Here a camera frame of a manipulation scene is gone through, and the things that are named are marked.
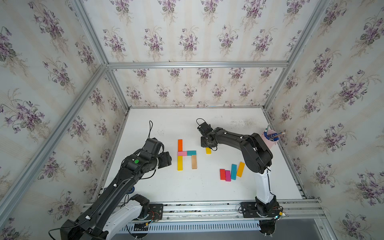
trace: wooden block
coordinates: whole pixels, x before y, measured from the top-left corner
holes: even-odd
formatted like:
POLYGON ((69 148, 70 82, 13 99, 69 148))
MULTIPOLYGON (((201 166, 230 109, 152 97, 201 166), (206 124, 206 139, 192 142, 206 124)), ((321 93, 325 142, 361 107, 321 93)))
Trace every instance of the wooden block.
POLYGON ((233 179, 233 180, 236 180, 236 169, 237 169, 237 165, 236 164, 232 164, 231 179, 233 179))
POLYGON ((183 156, 177 157, 177 170, 183 171, 183 156))
POLYGON ((183 151, 183 152, 177 152, 177 155, 178 156, 186 156, 187 155, 187 151, 183 151))
POLYGON ((236 176, 241 177, 243 175, 244 166, 245 166, 245 163, 240 162, 239 169, 237 170, 236 176))
POLYGON ((177 146, 178 146, 178 151, 182 152, 183 151, 183 140, 182 139, 179 139, 177 146))
POLYGON ((187 156, 196 155, 196 151, 187 151, 187 156))
POLYGON ((230 182, 231 181, 231 171, 225 170, 225 181, 230 182))
POLYGON ((225 169, 220 169, 220 180, 225 180, 225 169))
POLYGON ((192 169, 197 169, 196 155, 192 155, 192 169))

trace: red block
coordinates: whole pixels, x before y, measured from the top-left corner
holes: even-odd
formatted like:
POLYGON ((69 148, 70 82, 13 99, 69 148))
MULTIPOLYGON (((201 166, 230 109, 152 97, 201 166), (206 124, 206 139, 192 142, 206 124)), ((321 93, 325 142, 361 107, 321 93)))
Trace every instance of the red block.
POLYGON ((220 169, 220 180, 225 180, 225 169, 220 169))
POLYGON ((225 170, 225 181, 230 182, 231 181, 231 171, 225 170))

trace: yellow block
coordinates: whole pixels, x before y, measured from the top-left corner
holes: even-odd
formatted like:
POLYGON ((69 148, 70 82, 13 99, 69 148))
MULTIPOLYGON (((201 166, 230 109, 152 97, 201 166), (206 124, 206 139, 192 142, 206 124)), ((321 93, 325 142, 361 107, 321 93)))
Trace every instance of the yellow block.
POLYGON ((183 171, 183 156, 177 156, 177 170, 183 171))
POLYGON ((245 166, 245 163, 240 162, 239 169, 237 170, 236 176, 241 177, 243 175, 244 166, 245 166))

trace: pen holder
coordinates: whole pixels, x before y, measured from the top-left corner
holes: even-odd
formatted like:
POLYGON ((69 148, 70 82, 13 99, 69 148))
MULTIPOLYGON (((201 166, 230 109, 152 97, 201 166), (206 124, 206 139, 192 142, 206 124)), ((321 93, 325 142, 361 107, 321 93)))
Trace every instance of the pen holder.
MULTIPOLYGON (((273 133, 276 133, 274 130, 268 130, 267 131, 267 135, 269 135, 269 134, 273 134, 273 133)), ((277 141, 270 141, 270 140, 268 140, 265 136, 264 136, 264 132, 263 133, 261 133, 260 134, 260 136, 261 136, 261 138, 263 139, 263 141, 265 142, 265 144, 266 144, 266 146, 269 148, 269 149, 271 149, 271 147, 273 147, 274 145, 276 145, 277 144, 277 141)))

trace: blue block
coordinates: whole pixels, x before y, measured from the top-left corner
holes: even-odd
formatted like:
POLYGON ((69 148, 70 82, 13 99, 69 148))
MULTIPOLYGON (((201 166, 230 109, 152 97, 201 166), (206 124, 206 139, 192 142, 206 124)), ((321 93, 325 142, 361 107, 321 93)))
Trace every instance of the blue block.
POLYGON ((187 151, 187 156, 196 155, 196 151, 187 151))
POLYGON ((237 165, 232 164, 231 179, 236 180, 237 165))

